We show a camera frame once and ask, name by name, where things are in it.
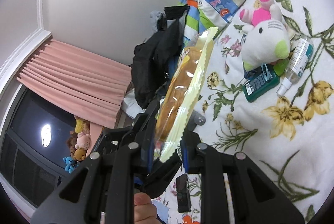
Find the blue teddy bear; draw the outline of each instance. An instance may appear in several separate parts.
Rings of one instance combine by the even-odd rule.
[[[76,160],[73,160],[71,156],[67,156],[63,158],[64,162],[66,163],[65,171],[68,171],[69,174],[78,166]]]

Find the pink teddy bear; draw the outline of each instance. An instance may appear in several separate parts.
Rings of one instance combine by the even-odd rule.
[[[76,145],[75,148],[82,149],[82,150],[87,150],[89,145],[91,143],[91,135],[90,134],[85,134],[84,132],[78,133],[78,138],[76,140]]]

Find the white plush mouse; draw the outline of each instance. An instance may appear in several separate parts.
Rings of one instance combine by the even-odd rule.
[[[290,53],[290,37],[283,24],[281,9],[273,0],[260,0],[261,8],[244,9],[240,20],[248,23],[243,26],[247,34],[241,48],[243,66],[251,71],[263,63],[285,59]]]

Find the pink plush ear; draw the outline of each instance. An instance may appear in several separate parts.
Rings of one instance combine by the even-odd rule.
[[[253,10],[243,9],[239,15],[240,20],[244,23],[251,24],[253,19],[253,13]]]
[[[269,11],[271,5],[273,5],[275,2],[273,0],[260,0],[261,7],[267,11]]]

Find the clear plastic bottle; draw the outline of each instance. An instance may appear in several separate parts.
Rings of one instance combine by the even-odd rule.
[[[291,85],[296,84],[299,81],[305,70],[307,62],[312,56],[312,52],[312,40],[305,35],[301,35],[292,54],[290,62],[285,69],[285,78],[277,91],[277,95],[279,97],[283,97]]]

